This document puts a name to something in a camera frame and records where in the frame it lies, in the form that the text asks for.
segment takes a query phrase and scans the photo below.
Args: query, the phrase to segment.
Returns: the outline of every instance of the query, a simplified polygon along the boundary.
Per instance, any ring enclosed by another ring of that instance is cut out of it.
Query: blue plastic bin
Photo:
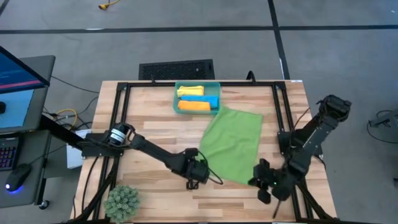
[[[177,90],[180,86],[204,86],[205,87],[205,96],[218,96],[218,108],[211,109],[210,111],[202,111],[202,110],[180,110],[178,108],[178,102],[180,99],[177,97]],[[174,102],[173,108],[178,114],[217,114],[220,109],[220,91],[221,85],[218,82],[185,82],[185,81],[177,81],[174,86]]]

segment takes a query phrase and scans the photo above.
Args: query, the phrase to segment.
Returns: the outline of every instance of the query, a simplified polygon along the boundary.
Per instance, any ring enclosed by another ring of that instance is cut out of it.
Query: black desk
[[[34,131],[31,133],[19,134],[22,147],[18,158],[18,165],[30,163],[35,158],[44,155],[50,146],[50,131]],[[19,205],[30,205],[38,197],[38,190],[42,185],[42,176],[44,174],[43,164],[45,157],[42,157],[32,163],[32,170],[26,178],[24,184],[15,192],[8,192],[5,188],[6,179],[11,170],[0,172],[0,208]]]
[[[46,80],[50,80],[55,61],[54,56],[30,57],[22,58],[21,60]],[[42,117],[46,96],[47,88],[34,90],[24,125],[22,127],[0,129],[0,133],[23,132],[37,129]],[[17,165],[29,163],[48,152],[51,140],[50,131],[24,132],[18,133],[18,135],[21,138],[22,145]],[[0,172],[0,208],[28,205],[34,202],[35,204],[41,203],[45,186],[45,178],[43,176],[46,157],[42,157],[32,164],[32,170],[28,178],[26,178],[24,184],[17,192],[10,193],[5,188],[6,179],[11,171]]]

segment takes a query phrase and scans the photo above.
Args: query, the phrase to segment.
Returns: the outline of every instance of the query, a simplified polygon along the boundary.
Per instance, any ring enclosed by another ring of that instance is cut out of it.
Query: yellow cable
[[[77,112],[76,112],[74,109],[68,108],[68,109],[64,109],[64,110],[58,111],[58,112],[57,112],[57,115],[60,114],[60,113],[66,112],[66,111],[71,111],[71,112],[73,112],[73,113],[75,114],[75,120],[74,120],[72,126],[69,128],[69,130],[71,130],[71,128],[74,127],[74,126],[76,125],[76,122],[77,122]]]
[[[98,7],[102,10],[106,10],[110,5],[118,3],[120,0],[116,0],[114,2],[106,3],[106,4],[100,4]]]

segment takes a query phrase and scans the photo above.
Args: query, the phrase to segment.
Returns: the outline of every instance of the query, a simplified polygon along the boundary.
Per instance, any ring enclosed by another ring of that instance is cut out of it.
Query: gray carpet floor
[[[274,0],[280,26],[398,24],[394,0]],[[10,0],[0,30],[99,29],[184,26],[271,26],[267,1],[123,0],[100,11],[101,0]],[[303,80],[315,103],[329,94],[353,102],[349,119],[323,144],[339,218],[397,223],[398,149],[369,136],[366,124],[380,110],[398,109],[398,30],[281,31],[293,80]],[[100,89],[103,80],[137,80],[140,63],[212,58],[219,79],[282,79],[273,31],[112,34],[0,34],[17,57],[55,55],[53,75]],[[81,111],[96,95],[52,80],[46,108]],[[96,102],[82,114],[93,119]],[[398,141],[381,127],[373,135]],[[65,153],[58,155],[60,160]],[[46,210],[33,205],[0,209],[1,223],[57,223],[72,210],[80,170],[49,179]]]

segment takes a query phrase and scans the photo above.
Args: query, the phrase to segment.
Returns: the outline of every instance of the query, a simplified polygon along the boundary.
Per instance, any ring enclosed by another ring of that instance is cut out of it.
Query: cart wheel
[[[39,205],[39,209],[45,210],[50,205],[48,200],[44,200],[41,205]]]

